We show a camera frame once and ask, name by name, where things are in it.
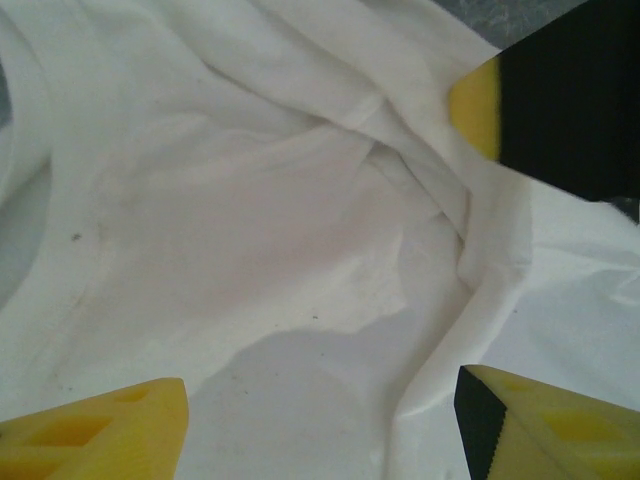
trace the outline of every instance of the yellow plastic part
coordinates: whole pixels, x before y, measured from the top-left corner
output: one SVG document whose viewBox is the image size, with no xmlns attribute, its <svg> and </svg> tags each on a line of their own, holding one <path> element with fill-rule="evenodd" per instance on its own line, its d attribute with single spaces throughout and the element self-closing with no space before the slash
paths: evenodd
<svg viewBox="0 0 640 480">
<path fill-rule="evenodd" d="M 449 93 L 451 123 L 490 160 L 500 156 L 499 58 L 459 80 Z"/>
<path fill-rule="evenodd" d="M 489 480 L 638 480 L 640 413 L 485 366 L 506 406 Z"/>
<path fill-rule="evenodd" d="M 0 479 L 172 479 L 188 416 L 164 378 L 0 423 Z"/>
</svg>

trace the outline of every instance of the gray floor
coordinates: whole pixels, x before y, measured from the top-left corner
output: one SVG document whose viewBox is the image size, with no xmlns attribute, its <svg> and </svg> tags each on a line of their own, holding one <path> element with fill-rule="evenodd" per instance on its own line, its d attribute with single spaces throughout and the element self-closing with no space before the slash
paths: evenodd
<svg viewBox="0 0 640 480">
<path fill-rule="evenodd" d="M 499 48 L 506 48 L 586 0 L 435 0 Z"/>
</svg>

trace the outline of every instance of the black rubber edge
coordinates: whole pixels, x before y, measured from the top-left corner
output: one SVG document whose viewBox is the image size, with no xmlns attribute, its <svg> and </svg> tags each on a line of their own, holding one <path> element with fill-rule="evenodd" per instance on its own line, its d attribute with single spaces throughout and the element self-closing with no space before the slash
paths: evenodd
<svg viewBox="0 0 640 480">
<path fill-rule="evenodd" d="M 499 60 L 500 163 L 586 200 L 640 197 L 640 1 L 590 0 Z"/>
<path fill-rule="evenodd" d="M 466 367 L 461 367 L 458 373 L 453 405 L 471 479 L 486 480 L 507 408 Z"/>
</svg>

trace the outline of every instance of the wrinkled cloth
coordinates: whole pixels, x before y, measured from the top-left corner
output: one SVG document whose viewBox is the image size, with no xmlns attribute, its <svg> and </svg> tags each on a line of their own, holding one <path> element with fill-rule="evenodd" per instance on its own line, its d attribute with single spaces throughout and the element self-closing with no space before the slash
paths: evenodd
<svg viewBox="0 0 640 480">
<path fill-rule="evenodd" d="M 531 183 L 448 123 L 495 53 L 420 0 L 0 0 L 0 200 L 51 169 L 3 417 L 178 376 L 178 478 L 468 478 L 457 370 L 546 292 Z"/>
</svg>

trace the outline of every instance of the white t-shirt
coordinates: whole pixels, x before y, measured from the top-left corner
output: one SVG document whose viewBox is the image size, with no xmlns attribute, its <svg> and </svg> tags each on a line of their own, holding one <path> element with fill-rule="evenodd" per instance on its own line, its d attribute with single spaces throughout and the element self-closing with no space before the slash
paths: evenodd
<svg viewBox="0 0 640 480">
<path fill-rule="evenodd" d="M 419 0 L 0 0 L 0 199 L 52 172 L 3 416 L 179 376 L 180 478 L 464 478 L 449 395 L 532 258 L 448 124 L 495 53 Z"/>
</svg>

